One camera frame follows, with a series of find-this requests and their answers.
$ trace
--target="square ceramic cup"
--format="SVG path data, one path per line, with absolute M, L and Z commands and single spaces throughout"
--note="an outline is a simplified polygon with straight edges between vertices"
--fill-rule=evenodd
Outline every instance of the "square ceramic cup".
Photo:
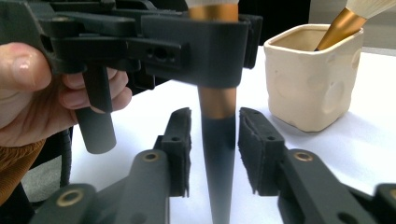
M 363 30 L 314 51 L 329 24 L 305 24 L 264 43 L 271 113 L 305 132 L 318 132 L 349 109 Z

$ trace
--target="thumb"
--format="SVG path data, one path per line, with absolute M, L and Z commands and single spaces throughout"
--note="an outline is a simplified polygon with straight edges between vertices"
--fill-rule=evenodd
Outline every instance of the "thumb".
M 38 91 L 50 80 L 50 66 L 39 50 L 22 43 L 0 46 L 0 89 Z

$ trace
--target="white table surface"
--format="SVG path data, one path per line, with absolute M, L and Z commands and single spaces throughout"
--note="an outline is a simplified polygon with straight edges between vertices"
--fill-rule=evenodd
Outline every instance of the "white table surface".
M 373 194 L 379 183 L 396 183 L 396 57 L 363 53 L 349 111 L 319 133 L 304 133 L 271 115 L 264 62 L 259 48 L 255 68 L 244 69 L 237 113 L 241 106 L 261 111 L 288 148 L 316 153 L 341 182 L 353 188 Z M 105 154 L 89 154 L 76 126 L 71 182 L 100 190 L 127 176 L 134 156 L 153 147 L 171 113 L 182 107 L 192 110 L 191 190 L 190 198 L 171 198 L 171 223 L 210 224 L 199 101 L 196 87 L 189 84 L 169 81 L 136 95 L 128 107 L 112 113 L 118 143 Z M 282 223 L 276 200 L 252 193 L 236 148 L 231 223 Z

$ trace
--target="gold brush handle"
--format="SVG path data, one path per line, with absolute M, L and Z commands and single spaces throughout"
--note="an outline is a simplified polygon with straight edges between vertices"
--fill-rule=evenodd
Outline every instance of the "gold brush handle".
M 198 21 L 238 21 L 237 4 L 221 4 L 189 8 L 190 18 Z M 236 88 L 212 89 L 198 87 L 201 112 L 211 119 L 226 119 L 234 115 Z
M 335 18 L 329 27 L 329 30 L 320 40 L 315 50 L 327 49 L 339 41 L 355 34 L 366 23 L 367 20 L 358 16 L 354 12 L 344 8 L 341 13 Z

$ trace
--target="white bristles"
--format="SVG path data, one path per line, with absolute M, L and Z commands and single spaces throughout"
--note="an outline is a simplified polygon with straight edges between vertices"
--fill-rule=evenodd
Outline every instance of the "white bristles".
M 348 0 L 346 8 L 364 19 L 396 6 L 396 0 Z
M 239 0 L 186 0 L 188 7 L 204 7 L 221 4 L 238 4 Z

